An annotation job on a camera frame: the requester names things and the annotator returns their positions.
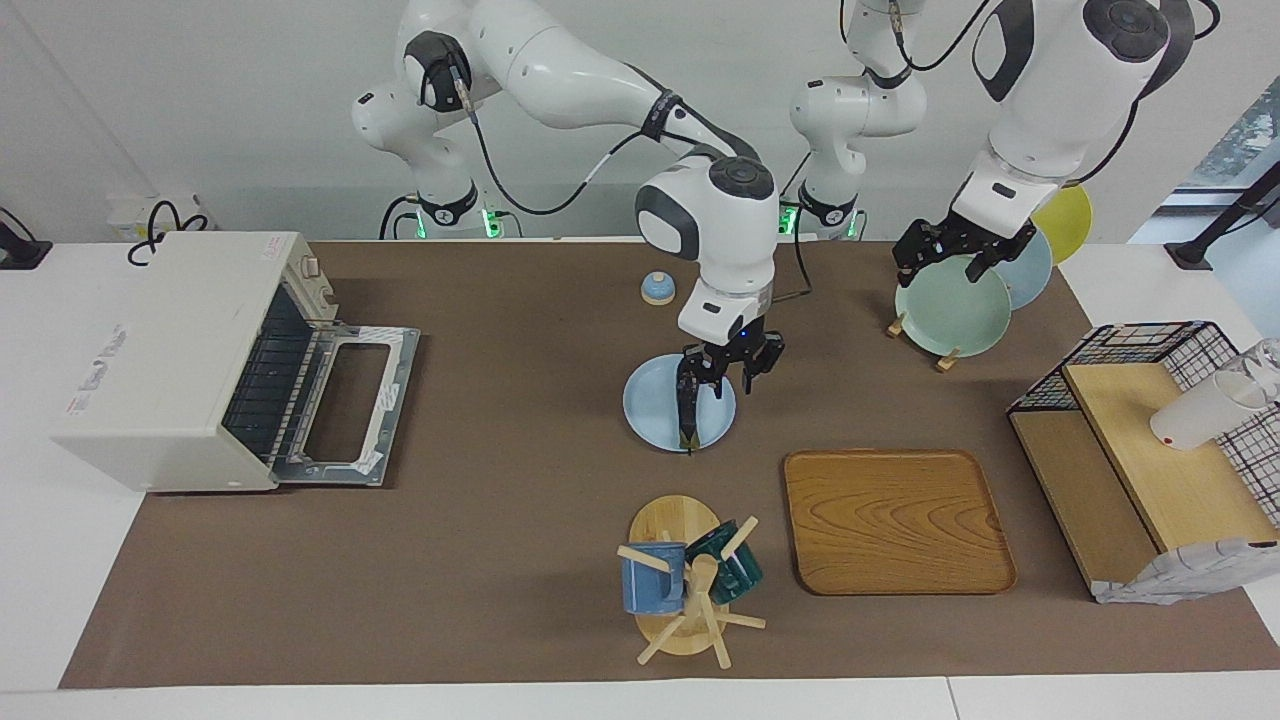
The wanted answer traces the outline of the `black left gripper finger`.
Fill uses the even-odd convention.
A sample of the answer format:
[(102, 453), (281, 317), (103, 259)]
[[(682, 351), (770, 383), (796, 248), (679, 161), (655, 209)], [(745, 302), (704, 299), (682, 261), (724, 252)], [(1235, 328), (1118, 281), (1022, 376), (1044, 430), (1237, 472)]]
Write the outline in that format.
[(913, 222), (893, 245), (892, 256), (901, 288), (909, 287), (918, 272), (937, 263), (934, 231), (929, 222)]
[(984, 242), (965, 268), (966, 279), (970, 283), (977, 283), (1000, 263), (1018, 260), (1029, 243), (1030, 238), (997, 238)]

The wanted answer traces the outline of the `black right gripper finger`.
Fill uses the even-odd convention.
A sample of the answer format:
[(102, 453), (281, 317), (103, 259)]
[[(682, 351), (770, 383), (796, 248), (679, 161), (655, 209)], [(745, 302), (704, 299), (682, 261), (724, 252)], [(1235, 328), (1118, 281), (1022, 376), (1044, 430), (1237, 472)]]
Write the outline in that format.
[(748, 347), (744, 356), (744, 392), (751, 393), (758, 375), (771, 373), (781, 359), (786, 343), (781, 333), (763, 333)]
[(680, 402), (694, 404), (701, 386), (709, 386), (716, 398), (719, 398), (719, 377), (714, 369), (716, 364), (705, 348), (684, 348), (680, 359)]

